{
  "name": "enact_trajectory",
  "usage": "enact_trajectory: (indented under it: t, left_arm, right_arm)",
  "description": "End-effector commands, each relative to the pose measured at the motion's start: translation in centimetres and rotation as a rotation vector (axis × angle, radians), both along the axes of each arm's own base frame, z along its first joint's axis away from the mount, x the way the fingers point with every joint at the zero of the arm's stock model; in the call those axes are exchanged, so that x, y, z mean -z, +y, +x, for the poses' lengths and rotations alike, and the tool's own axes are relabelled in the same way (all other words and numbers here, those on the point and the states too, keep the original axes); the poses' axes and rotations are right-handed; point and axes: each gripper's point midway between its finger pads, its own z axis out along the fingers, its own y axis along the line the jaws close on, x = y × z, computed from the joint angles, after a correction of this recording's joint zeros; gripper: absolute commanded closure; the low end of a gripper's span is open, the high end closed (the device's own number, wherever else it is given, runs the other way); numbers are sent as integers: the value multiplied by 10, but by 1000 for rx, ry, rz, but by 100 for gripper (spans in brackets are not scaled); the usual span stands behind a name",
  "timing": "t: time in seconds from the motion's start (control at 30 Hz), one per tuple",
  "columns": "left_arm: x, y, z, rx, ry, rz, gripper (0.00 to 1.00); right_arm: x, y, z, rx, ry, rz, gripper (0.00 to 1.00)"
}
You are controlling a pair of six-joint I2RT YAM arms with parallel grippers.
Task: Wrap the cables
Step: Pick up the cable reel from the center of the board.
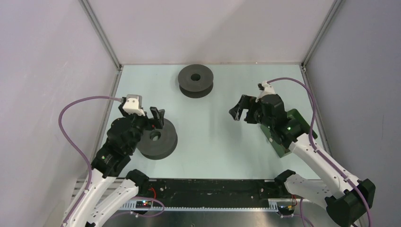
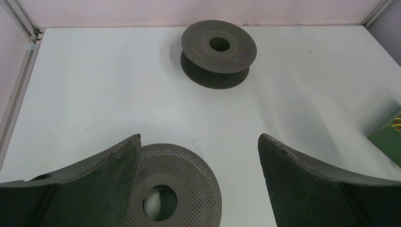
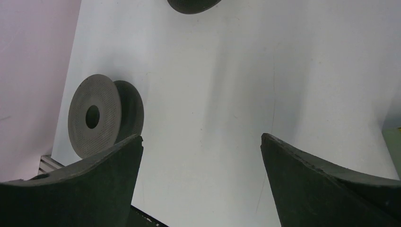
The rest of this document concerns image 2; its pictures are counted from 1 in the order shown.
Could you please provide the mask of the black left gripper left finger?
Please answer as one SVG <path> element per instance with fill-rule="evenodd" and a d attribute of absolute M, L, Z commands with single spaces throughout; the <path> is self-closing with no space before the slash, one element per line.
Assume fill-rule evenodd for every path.
<path fill-rule="evenodd" d="M 29 181 L 0 185 L 3 227 L 121 227 L 139 164 L 141 136 Z"/>

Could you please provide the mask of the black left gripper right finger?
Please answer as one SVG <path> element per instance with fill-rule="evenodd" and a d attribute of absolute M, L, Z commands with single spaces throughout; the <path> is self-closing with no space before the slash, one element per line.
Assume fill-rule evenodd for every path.
<path fill-rule="evenodd" d="M 399 181 L 330 165 L 266 133 L 258 152 L 277 226 L 400 226 Z"/>

